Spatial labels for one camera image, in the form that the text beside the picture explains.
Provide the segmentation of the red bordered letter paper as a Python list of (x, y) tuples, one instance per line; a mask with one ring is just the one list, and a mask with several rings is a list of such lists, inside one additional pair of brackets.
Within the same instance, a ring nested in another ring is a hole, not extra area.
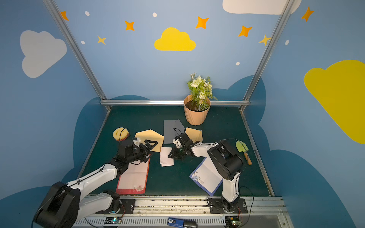
[(174, 166), (174, 159), (168, 157), (172, 149), (171, 147), (161, 147), (160, 164), (162, 167)]

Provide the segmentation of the small yellow envelope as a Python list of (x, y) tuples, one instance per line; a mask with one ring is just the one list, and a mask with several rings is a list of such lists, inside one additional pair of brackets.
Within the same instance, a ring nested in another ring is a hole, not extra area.
[(203, 137), (202, 137), (202, 131), (201, 130), (196, 130), (193, 128), (186, 128), (185, 129), (185, 133), (188, 135), (188, 137), (195, 143), (195, 142), (202, 142), (203, 141)]

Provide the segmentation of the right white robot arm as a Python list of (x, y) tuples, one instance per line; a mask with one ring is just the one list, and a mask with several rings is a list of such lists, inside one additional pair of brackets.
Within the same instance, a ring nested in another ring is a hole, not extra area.
[(173, 143), (169, 158), (183, 160), (186, 156), (204, 157), (191, 177), (210, 195), (222, 183), (220, 207), (225, 212), (233, 212), (240, 199), (239, 177), (244, 165), (238, 150), (231, 147), (226, 139), (213, 143), (193, 142), (186, 133), (175, 137)]

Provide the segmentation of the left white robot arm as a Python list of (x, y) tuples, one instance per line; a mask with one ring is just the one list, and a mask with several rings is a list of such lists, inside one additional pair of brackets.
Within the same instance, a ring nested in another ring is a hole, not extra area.
[(148, 162), (157, 141), (134, 138), (118, 145), (118, 152), (101, 168), (68, 183), (51, 186), (32, 223), (43, 228), (71, 228), (75, 222), (96, 212), (116, 214), (122, 209), (119, 194), (105, 191), (88, 195), (103, 184), (120, 177), (133, 162)]

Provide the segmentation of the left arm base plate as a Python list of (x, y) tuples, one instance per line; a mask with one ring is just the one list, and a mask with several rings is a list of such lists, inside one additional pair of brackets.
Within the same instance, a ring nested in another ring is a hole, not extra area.
[(125, 215), (133, 214), (135, 208), (135, 199), (120, 199), (119, 203), (112, 202), (107, 210), (98, 211), (95, 214), (111, 214), (111, 215)]

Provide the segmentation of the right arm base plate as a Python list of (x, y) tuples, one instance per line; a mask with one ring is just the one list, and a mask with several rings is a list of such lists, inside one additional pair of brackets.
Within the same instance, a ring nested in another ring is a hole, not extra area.
[(224, 198), (208, 198), (207, 203), (211, 214), (248, 213), (246, 201), (245, 199), (241, 199), (240, 197), (238, 197), (234, 202), (228, 202)]

